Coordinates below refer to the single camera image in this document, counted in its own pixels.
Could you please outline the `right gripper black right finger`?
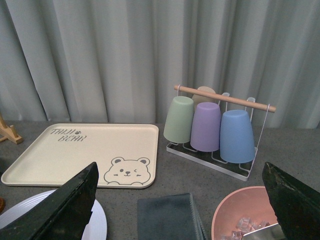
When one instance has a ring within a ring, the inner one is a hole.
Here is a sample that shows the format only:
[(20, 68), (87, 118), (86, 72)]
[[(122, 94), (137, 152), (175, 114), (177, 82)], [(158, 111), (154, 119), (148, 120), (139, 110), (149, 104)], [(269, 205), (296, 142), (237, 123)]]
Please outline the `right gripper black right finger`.
[(270, 162), (262, 180), (277, 222), (288, 240), (320, 238), (320, 193)]

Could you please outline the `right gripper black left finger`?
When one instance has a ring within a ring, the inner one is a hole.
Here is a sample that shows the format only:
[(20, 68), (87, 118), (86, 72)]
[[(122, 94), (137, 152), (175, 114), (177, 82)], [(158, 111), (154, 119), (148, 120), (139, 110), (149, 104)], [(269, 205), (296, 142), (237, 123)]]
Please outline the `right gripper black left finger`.
[(80, 240), (92, 216), (98, 166), (90, 163), (31, 210), (0, 230), (2, 240)]

